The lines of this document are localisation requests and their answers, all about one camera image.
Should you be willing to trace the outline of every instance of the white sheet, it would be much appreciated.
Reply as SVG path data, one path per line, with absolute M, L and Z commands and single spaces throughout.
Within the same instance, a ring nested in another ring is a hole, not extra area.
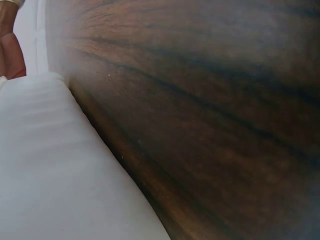
M 1 240 L 168 240 L 61 77 L 0 90 Z
M 27 75 L 48 72 L 46 44 L 46 0 L 26 0 L 14 24 L 23 52 Z

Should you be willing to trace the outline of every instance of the wooden surface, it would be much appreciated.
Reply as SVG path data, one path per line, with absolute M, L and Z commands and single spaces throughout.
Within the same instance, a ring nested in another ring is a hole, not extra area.
M 318 2 L 47 1 L 50 69 L 173 240 L 320 239 Z

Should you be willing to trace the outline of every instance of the white wall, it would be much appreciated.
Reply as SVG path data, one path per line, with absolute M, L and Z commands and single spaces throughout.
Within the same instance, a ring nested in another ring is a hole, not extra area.
M 29 76 L 48 71 L 45 9 L 46 0 L 26 0 L 14 24 Z

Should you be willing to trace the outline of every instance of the hand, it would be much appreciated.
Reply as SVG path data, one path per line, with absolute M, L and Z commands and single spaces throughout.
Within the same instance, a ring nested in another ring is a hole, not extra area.
M 12 2 L 0 2 L 0 75 L 8 80 L 26 75 L 24 56 L 13 33 L 18 9 Z

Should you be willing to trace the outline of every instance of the finger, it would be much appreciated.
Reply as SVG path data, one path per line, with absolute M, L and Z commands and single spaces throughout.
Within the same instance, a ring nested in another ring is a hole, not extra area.
M 16 35 L 9 33 L 1 38 L 4 50 L 4 59 L 6 61 L 8 80 L 26 75 L 26 65 L 24 55 Z
M 3 45 L 0 43 L 0 77 L 6 75 L 6 59 Z

